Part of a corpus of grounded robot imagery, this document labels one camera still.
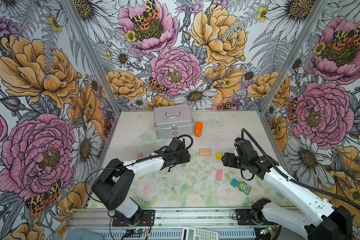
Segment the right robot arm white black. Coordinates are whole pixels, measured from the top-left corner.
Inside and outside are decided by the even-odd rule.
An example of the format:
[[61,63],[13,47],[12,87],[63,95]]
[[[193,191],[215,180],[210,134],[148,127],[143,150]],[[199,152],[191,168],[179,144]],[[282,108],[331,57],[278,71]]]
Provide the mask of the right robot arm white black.
[[335,207],[312,191],[293,182],[293,178],[266,153],[259,156],[250,141],[237,138],[236,153],[225,153],[225,167],[248,170],[279,190],[300,211],[297,214],[266,198],[252,205],[252,220],[260,224],[273,222],[306,240],[350,240],[353,236],[351,213]]

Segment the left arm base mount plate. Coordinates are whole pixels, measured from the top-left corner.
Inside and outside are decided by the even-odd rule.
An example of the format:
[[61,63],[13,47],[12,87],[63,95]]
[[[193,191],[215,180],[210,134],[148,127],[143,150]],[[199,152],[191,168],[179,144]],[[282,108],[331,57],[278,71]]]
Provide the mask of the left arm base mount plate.
[[152,227],[155,222],[155,210],[138,210],[131,218],[116,212],[113,217],[113,227]]

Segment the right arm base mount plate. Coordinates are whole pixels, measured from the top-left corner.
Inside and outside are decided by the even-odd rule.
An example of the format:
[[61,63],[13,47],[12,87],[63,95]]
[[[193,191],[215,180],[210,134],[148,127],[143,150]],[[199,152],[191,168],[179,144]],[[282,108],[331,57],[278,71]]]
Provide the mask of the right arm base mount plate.
[[234,215],[239,226],[262,225],[262,214],[256,209],[237,209]]

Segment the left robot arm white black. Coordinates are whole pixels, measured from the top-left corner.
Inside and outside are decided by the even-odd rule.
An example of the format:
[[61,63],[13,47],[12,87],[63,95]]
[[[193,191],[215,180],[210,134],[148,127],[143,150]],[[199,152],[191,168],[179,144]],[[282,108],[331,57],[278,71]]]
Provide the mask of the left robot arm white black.
[[147,157],[129,162],[113,159],[102,169],[91,191],[109,211],[115,211],[129,221],[130,225],[135,225],[143,216],[141,207],[128,197],[133,181],[153,172],[165,169],[170,171],[177,165],[190,162],[189,149],[193,143],[191,136],[181,135]]

